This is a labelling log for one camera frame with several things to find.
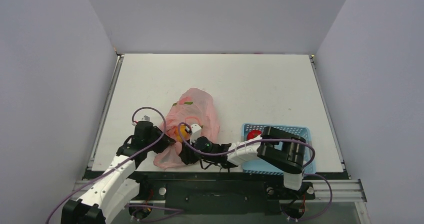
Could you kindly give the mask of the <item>pink plastic bag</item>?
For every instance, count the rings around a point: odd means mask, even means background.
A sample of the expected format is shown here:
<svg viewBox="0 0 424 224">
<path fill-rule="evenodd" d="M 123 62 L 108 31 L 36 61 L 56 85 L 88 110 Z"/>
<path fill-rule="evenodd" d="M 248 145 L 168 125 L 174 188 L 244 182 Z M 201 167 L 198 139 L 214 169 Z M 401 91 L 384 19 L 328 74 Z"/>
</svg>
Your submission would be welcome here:
<svg viewBox="0 0 424 224">
<path fill-rule="evenodd" d="M 198 156 L 185 144 L 177 131 L 181 122 L 188 125 L 201 126 L 201 135 L 215 142 L 218 139 L 220 123 L 214 106 L 213 98 L 207 92 L 190 88 L 174 103 L 165 117 L 166 123 L 161 123 L 159 129 L 176 140 L 163 151 L 156 154 L 153 164 L 161 169 L 176 168 L 194 164 Z"/>
</svg>

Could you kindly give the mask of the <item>red fake fruit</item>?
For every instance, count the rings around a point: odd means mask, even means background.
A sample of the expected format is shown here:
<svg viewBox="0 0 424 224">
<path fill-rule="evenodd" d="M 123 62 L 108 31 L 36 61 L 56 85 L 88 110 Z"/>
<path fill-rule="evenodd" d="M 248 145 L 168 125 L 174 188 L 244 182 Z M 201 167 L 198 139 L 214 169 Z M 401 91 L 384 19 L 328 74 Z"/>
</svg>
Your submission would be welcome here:
<svg viewBox="0 0 424 224">
<path fill-rule="evenodd" d="M 262 131 L 260 130 L 251 130 L 250 132 L 248 132 L 247 136 L 246 136 L 246 140 L 252 140 L 256 137 L 260 137 L 262 135 Z"/>
</svg>

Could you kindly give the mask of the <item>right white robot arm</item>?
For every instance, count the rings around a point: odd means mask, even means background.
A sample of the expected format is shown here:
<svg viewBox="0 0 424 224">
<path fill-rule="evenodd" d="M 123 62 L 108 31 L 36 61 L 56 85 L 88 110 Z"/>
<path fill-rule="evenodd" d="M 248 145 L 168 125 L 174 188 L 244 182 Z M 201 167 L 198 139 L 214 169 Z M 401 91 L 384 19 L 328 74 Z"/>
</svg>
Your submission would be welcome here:
<svg viewBox="0 0 424 224">
<path fill-rule="evenodd" d="M 216 144 L 201 135 L 199 125 L 181 122 L 176 128 L 183 144 L 201 160 L 223 169 L 261 159 L 283 172 L 282 191 L 294 198 L 302 191 L 304 169 L 315 158 L 314 148 L 300 136 L 266 126 L 256 137 L 244 142 Z"/>
</svg>

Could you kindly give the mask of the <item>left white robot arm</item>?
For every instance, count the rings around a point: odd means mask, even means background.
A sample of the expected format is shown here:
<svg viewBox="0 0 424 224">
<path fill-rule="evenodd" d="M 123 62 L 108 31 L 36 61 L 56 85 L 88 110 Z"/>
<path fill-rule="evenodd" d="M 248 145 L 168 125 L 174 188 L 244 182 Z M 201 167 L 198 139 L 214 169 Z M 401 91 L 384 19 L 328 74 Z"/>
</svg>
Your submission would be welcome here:
<svg viewBox="0 0 424 224">
<path fill-rule="evenodd" d="M 172 139 L 150 121 L 138 121 L 134 133 L 118 148 L 110 166 L 92 180 L 92 186 L 77 200 L 68 200 L 61 211 L 62 224 L 109 224 L 132 199 L 148 195 L 149 185 L 130 175 L 148 152 L 160 153 Z"/>
</svg>

